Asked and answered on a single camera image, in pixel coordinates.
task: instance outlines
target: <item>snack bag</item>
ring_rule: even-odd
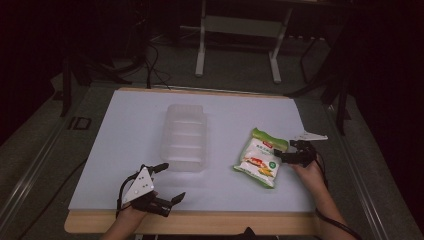
[[[274,156],[274,149],[285,152],[287,148],[287,141],[255,128],[240,155],[240,165],[235,165],[234,169],[247,173],[266,187],[274,188],[274,179],[280,166],[279,158]]]

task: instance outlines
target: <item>person's right hand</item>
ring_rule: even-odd
[[[327,191],[327,187],[324,182],[324,173],[318,166],[316,161],[312,161],[306,168],[300,165],[290,165],[293,170],[299,175],[305,187],[316,196],[323,191]]]

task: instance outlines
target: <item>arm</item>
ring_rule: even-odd
[[[125,240],[131,236],[134,231],[138,228],[144,217],[147,215],[146,212],[139,211],[129,206],[125,210],[122,210],[118,218],[112,224],[112,226],[102,236],[102,240]]]
[[[299,175],[305,187],[311,192],[316,208],[326,217],[346,225],[346,221],[340,214],[333,198],[331,197],[325,183],[324,176],[318,164],[313,161],[309,166],[303,168],[299,165],[291,165]],[[354,240],[352,235],[320,219],[322,238],[324,240],[346,239]]]

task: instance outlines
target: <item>white desk frame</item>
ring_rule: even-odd
[[[252,19],[230,18],[221,16],[212,16],[206,14],[206,0],[202,1],[202,17],[200,21],[200,46],[197,54],[196,76],[203,76],[203,67],[205,65],[205,33],[221,32],[243,34],[261,37],[275,37],[277,39],[275,47],[269,52],[269,61],[275,83],[281,83],[280,70],[277,63],[277,55],[280,51],[281,43],[291,16],[292,8],[287,9],[284,21],[261,21]]]

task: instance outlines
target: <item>clear plastic container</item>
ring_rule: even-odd
[[[173,104],[163,127],[161,159],[168,170],[200,172],[206,161],[207,118],[201,105]]]

